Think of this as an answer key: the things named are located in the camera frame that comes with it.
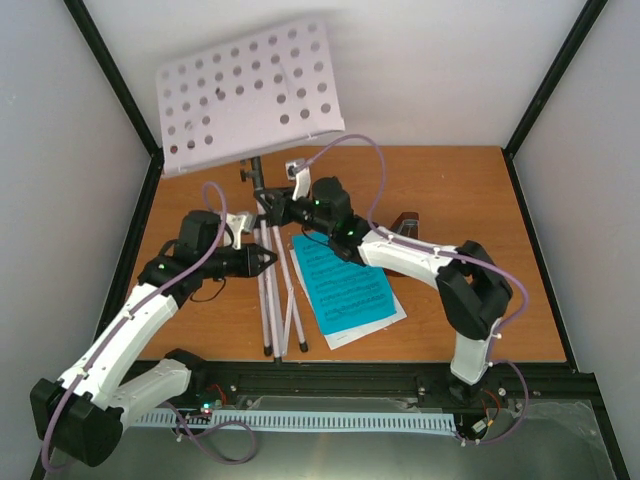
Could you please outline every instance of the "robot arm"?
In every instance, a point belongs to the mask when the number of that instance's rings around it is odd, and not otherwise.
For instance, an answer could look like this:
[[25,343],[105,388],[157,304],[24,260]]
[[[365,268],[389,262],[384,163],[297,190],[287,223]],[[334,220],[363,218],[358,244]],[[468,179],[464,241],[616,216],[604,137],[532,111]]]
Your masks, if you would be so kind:
[[[181,351],[167,355],[171,358],[165,358],[152,370],[128,383],[120,383],[144,346],[205,279],[255,277],[277,260],[274,253],[259,245],[240,243],[242,233],[252,232],[254,221],[255,218],[247,213],[228,215],[224,246],[216,249],[193,274],[153,297],[131,316],[129,311],[140,300],[202,257],[220,225],[219,216],[208,211],[192,211],[183,219],[178,238],[170,242],[174,247],[173,254],[168,255],[168,248],[163,248],[147,263],[122,310],[91,348],[57,382],[41,379],[32,389],[31,406],[41,439],[62,395],[72,387],[78,375],[84,378],[75,385],[58,420],[52,445],[89,466],[102,463],[115,449],[122,433],[138,417],[188,389],[192,370],[199,359]],[[116,325],[123,318],[128,320],[114,335]],[[87,360],[107,341],[93,366],[85,372]]]
[[[299,223],[326,234],[329,248],[345,261],[394,270],[436,289],[447,320],[456,330],[451,372],[469,385],[479,382],[488,367],[494,330],[513,292],[501,275],[439,253],[450,252],[493,263],[487,252],[470,241],[454,247],[403,237],[383,227],[374,231],[365,219],[354,214],[349,194],[336,177],[321,178],[311,186],[308,169],[294,173],[299,164],[300,161],[287,163],[287,173],[290,180],[295,180],[295,188],[268,189],[256,194],[271,224]],[[390,236],[401,238],[408,246],[389,241]],[[410,245],[430,247],[427,250],[434,253]]]

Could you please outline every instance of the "gray floor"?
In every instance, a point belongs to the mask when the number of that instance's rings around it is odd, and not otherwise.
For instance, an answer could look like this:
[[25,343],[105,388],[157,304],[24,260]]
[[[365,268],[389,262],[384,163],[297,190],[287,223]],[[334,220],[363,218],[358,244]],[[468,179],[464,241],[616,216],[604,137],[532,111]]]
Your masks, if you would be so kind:
[[[231,457],[246,452],[243,432],[205,440]],[[493,446],[467,446],[419,434],[258,433],[245,465],[216,464],[167,429],[132,428],[101,466],[76,464],[60,479],[614,479],[589,407],[539,404],[522,428]]]

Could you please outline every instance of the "white wall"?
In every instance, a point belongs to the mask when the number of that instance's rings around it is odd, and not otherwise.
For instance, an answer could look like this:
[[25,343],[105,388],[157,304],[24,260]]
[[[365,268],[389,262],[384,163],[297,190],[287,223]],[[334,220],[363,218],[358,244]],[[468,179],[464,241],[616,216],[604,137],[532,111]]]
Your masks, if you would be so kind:
[[0,465],[28,478],[29,391],[89,345],[148,157],[61,1],[0,16]]
[[640,478],[640,3],[608,3],[516,157],[581,369]]
[[86,3],[158,142],[160,64],[320,13],[350,132],[384,144],[504,145],[584,0]]

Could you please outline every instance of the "blue sheet music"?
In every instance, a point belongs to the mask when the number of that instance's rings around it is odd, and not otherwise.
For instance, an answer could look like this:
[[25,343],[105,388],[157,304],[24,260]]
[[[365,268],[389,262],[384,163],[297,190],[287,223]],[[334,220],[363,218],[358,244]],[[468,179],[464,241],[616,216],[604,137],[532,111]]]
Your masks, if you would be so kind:
[[[309,235],[326,244],[321,233]],[[323,335],[387,318],[396,312],[381,268],[344,262],[328,247],[304,235],[293,237],[300,271]]]

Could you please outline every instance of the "wooden tabletop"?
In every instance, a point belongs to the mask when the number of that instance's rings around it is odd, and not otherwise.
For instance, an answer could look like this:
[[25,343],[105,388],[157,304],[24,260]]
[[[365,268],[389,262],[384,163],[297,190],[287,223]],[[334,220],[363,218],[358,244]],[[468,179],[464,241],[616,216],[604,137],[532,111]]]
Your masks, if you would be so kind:
[[[267,187],[288,185],[284,163],[308,158],[316,147],[300,147],[263,158]],[[515,361],[564,361],[564,353],[520,211],[497,147],[384,147],[387,186],[374,219],[390,226],[403,211],[420,214],[420,239],[450,245],[465,240],[482,244],[495,263],[516,275],[527,286],[531,306],[525,315],[503,332],[495,358]],[[234,163],[182,177],[160,181],[138,255],[135,277],[157,255],[167,240],[176,238],[188,211],[203,209],[201,186],[218,182],[225,191],[231,213],[255,212],[250,182],[241,183],[240,165]],[[312,167],[312,178],[337,176],[351,195],[354,210],[362,216],[380,182],[380,164],[372,148],[336,147]],[[211,202],[219,201],[211,192]],[[285,248],[300,227],[282,229]],[[253,237],[246,237],[252,242]],[[295,284],[300,315],[309,351],[297,347],[292,328],[289,355],[293,361],[450,361],[455,332],[444,315],[438,293],[412,278],[390,277],[393,291],[407,318],[349,345],[329,350],[309,303],[300,288],[291,259],[287,258]],[[286,302],[279,277],[283,312]],[[218,284],[207,281],[197,293],[206,298]],[[521,302],[514,294],[509,311]],[[156,334],[141,358],[161,358],[174,348],[189,350],[209,360],[269,360],[263,355],[262,327],[256,279],[229,278],[223,293],[213,302],[187,302]]]

